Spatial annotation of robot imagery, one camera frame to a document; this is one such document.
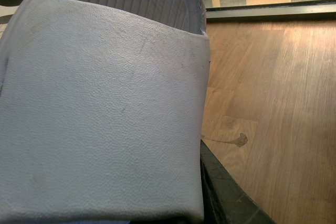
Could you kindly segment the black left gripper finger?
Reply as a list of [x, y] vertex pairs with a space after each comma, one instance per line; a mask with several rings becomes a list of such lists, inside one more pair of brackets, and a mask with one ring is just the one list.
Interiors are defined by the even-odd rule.
[[204, 223], [274, 223], [201, 141]]

